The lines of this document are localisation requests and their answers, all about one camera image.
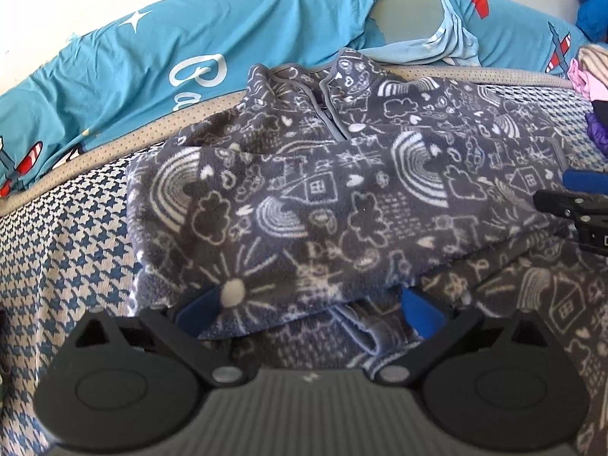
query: pink clothing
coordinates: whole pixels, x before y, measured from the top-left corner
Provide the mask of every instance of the pink clothing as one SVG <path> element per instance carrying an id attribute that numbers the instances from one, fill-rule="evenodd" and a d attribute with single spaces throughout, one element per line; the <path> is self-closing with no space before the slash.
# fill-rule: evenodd
<path id="1" fill-rule="evenodd" d="M 573 58 L 568 69 L 568 78 L 575 91 L 580 92 L 589 101 L 608 101 L 608 89 L 587 71 L 578 68 L 578 61 Z"/>

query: beige perforated trim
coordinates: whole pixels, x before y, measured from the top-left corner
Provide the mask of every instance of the beige perforated trim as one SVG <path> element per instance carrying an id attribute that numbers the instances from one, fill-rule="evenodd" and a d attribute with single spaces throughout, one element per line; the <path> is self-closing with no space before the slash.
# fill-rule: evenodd
<path id="1" fill-rule="evenodd" d="M 433 76 L 475 82 L 477 84 L 572 88 L 570 81 L 545 73 L 532 73 L 523 70 L 481 68 L 476 66 L 440 67 L 427 65 L 387 66 L 386 68 L 408 80 Z M 159 120 L 155 120 L 132 133 L 104 144 L 90 152 L 86 152 L 63 166 L 54 169 L 25 192 L 13 194 L 7 199 L 0 199 L 0 216 L 5 216 L 81 173 L 131 154 L 136 150 L 161 142 L 178 133 L 180 129 L 191 123 L 204 120 L 209 115 L 232 108 L 242 99 L 243 95 L 243 92 L 235 92 L 194 104 L 189 108 L 166 115 L 166 117 L 159 118 Z"/>

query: purple clothing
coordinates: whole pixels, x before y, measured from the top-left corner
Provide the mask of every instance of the purple clothing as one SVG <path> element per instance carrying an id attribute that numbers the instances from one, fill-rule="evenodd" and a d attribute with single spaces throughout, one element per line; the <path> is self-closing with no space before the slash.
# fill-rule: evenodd
<path id="1" fill-rule="evenodd" d="M 597 148 L 608 157 L 608 129 L 598 120 L 595 113 L 587 113 L 587 135 Z"/>

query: white star print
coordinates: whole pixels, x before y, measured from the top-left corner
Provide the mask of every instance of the white star print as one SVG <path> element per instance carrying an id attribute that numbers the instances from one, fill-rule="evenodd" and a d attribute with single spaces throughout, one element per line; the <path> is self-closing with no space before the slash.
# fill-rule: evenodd
<path id="1" fill-rule="evenodd" d="M 138 33 L 138 22 L 139 19 L 141 19 L 144 15 L 148 15 L 152 10 L 148 10 L 147 12 L 144 12 L 143 14 L 139 13 L 139 10 L 135 10 L 135 13 L 129 17 L 128 19 L 126 19 L 126 21 L 122 22 L 120 25 L 124 25 L 124 24 L 131 24 L 133 26 L 133 31 L 135 31 L 135 33 Z"/>

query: houndstooth fabric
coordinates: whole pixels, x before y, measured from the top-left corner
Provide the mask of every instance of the houndstooth fabric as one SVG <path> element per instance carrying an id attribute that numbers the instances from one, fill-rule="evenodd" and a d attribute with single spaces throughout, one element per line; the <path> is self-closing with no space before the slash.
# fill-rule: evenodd
<path id="1" fill-rule="evenodd" d="M 584 130 L 591 106 L 578 95 L 545 87 L 489 87 L 513 101 L 539 103 L 580 154 L 578 161 L 604 168 Z M 1 353 L 13 381 L 1 418 L 3 456 L 39 454 L 46 447 L 32 416 L 33 393 L 84 311 L 101 304 L 111 313 L 126 313 L 138 270 L 126 227 L 125 169 L 133 156 L 78 176 L 0 219 L 0 300 L 8 311 Z M 301 331 L 292 329 L 260 335 L 269 338 L 270 351 L 279 340 L 293 344 L 290 334 Z M 289 340 L 283 341 L 285 335 Z M 361 359 L 349 366 L 358 365 Z M 300 366 L 312 367 L 307 358 Z"/>

